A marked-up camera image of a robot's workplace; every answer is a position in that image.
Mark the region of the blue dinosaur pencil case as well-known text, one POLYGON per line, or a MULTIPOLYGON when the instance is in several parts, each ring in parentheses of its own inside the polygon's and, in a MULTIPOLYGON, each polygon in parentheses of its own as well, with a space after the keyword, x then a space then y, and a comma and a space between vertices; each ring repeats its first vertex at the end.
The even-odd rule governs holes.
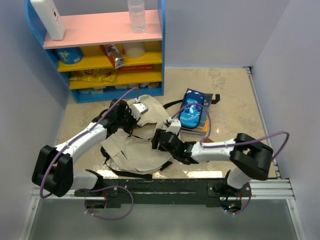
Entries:
POLYGON ((183 128, 195 129, 199 125, 202 115, 202 107, 200 105, 204 104, 204 97, 202 92, 190 88, 186 90, 181 105, 184 108, 178 115, 183 128))

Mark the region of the beige canvas backpack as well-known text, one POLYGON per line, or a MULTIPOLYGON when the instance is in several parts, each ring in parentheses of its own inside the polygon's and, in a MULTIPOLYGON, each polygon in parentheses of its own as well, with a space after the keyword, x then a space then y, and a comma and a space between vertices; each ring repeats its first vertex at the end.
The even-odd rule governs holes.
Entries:
POLYGON ((101 142, 106 165, 118 176, 151 178, 153 173, 164 170, 174 161, 169 152, 152 148, 152 138, 157 129, 168 129, 166 120, 170 115, 167 108, 183 101, 162 105, 150 95, 142 95, 140 100, 148 110, 138 120, 137 127, 129 132, 119 129, 101 142))

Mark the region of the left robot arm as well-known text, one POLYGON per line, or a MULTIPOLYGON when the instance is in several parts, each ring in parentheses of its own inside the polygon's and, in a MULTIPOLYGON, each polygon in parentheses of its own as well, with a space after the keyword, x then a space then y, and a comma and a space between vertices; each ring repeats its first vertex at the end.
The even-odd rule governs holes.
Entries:
POLYGON ((119 129, 131 133, 147 111, 148 106, 140 101, 129 104, 115 98, 108 109, 73 138, 56 146, 45 145, 41 148, 31 177, 32 183, 56 197, 62 197, 70 190, 86 190, 92 196, 99 196, 104 190, 103 177, 93 170, 75 172, 75 163, 93 146, 119 129))

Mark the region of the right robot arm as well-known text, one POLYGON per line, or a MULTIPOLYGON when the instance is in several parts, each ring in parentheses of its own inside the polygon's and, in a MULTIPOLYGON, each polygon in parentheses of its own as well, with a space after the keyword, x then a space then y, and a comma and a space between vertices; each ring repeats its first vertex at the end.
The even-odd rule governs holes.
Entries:
POLYGON ((168 152, 185 164, 210 161, 230 161, 236 168, 230 170, 223 183, 223 192, 235 196, 250 180, 265 181, 268 178, 273 149, 245 133, 224 142, 196 142, 179 139, 178 135, 157 129, 151 140, 153 149, 168 152))

